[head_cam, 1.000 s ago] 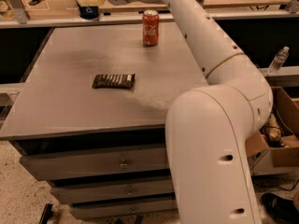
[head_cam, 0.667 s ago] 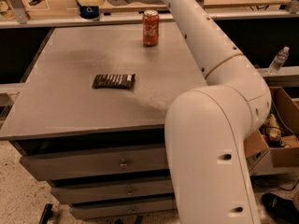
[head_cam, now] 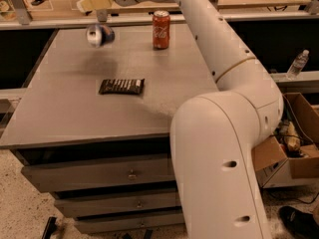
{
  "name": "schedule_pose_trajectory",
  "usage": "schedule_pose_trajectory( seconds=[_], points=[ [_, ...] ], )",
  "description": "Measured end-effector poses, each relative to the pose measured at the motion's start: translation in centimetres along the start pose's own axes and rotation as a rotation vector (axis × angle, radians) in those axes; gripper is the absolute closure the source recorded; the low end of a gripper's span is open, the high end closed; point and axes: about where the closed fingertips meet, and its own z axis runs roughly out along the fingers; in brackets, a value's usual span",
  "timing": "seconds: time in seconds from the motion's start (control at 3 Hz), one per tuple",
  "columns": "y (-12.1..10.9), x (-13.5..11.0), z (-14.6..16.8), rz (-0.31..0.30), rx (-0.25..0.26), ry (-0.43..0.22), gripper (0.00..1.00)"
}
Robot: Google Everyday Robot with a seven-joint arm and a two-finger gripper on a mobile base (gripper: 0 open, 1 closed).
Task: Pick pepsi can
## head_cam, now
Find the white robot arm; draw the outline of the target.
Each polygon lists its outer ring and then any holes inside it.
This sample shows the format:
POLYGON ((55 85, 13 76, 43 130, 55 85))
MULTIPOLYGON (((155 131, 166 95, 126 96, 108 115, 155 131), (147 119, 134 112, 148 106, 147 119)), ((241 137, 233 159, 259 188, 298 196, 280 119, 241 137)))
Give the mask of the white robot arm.
POLYGON ((276 129, 283 98, 208 0, 80 0, 81 12, 144 1, 177 3, 217 85, 186 101, 170 127, 173 170, 189 239, 272 239, 251 152, 276 129))

